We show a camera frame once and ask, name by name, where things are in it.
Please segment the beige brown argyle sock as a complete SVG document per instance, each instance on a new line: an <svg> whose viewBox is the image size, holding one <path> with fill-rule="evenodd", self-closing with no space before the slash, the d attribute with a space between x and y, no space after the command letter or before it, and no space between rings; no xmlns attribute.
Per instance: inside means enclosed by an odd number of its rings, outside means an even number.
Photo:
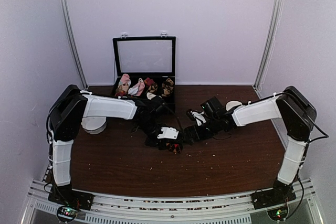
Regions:
<svg viewBox="0 0 336 224"><path fill-rule="evenodd" d="M167 78L162 83L162 97L169 97L173 93L174 90L174 82L171 78Z"/></svg>

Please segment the red orange argyle sock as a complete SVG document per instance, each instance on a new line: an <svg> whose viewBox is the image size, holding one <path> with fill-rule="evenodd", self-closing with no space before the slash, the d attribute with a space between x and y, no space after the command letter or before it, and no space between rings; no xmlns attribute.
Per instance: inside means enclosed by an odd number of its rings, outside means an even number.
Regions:
<svg viewBox="0 0 336 224"><path fill-rule="evenodd" d="M169 152L173 152L175 154L180 154L183 150L183 144L181 144L181 143L167 143L166 148Z"/></svg>

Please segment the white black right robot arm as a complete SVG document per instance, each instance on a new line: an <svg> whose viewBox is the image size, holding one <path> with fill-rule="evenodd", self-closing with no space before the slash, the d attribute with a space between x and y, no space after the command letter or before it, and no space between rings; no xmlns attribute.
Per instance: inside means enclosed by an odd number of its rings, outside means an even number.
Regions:
<svg viewBox="0 0 336 224"><path fill-rule="evenodd" d="M258 101L229 101L223 105L217 97L201 104L201 111L188 110L195 124L184 129L192 143L214 137L220 131L230 132L238 127L272 121L286 151L277 175L280 182L269 192L272 203L279 204L289 196L289 188L303 165L310 135L317 117L315 107L294 86Z"/></svg>

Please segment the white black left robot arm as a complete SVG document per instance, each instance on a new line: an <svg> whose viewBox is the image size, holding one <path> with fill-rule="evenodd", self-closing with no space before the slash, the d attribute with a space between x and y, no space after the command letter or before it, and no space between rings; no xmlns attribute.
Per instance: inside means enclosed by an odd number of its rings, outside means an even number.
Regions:
<svg viewBox="0 0 336 224"><path fill-rule="evenodd" d="M129 97L105 97L81 90L71 84L51 107L47 118L47 139L51 145L51 165L54 192L64 205L71 205L75 192L67 186L71 183L71 149L80 129L90 134L105 130L108 118L134 120L147 136L148 146L180 153L183 149L182 131L160 125L156 116L169 110L165 101L155 95L151 99Z"/></svg>

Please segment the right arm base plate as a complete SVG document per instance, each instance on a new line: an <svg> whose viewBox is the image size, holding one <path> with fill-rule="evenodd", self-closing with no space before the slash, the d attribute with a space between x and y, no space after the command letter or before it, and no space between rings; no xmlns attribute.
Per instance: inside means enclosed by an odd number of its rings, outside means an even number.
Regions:
<svg viewBox="0 0 336 224"><path fill-rule="evenodd" d="M273 187L267 190L257 190L251 194L254 209L268 208L285 204L296 199L296 194L292 186Z"/></svg>

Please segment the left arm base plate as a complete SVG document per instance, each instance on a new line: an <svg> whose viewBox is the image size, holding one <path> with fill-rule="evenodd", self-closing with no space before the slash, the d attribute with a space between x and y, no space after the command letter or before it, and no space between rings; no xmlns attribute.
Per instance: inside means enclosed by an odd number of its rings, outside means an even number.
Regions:
<svg viewBox="0 0 336 224"><path fill-rule="evenodd" d="M76 210L90 210L94 195L72 189L71 183L65 186L57 186L54 179L51 179L51 191L48 200L60 205L72 207Z"/></svg>

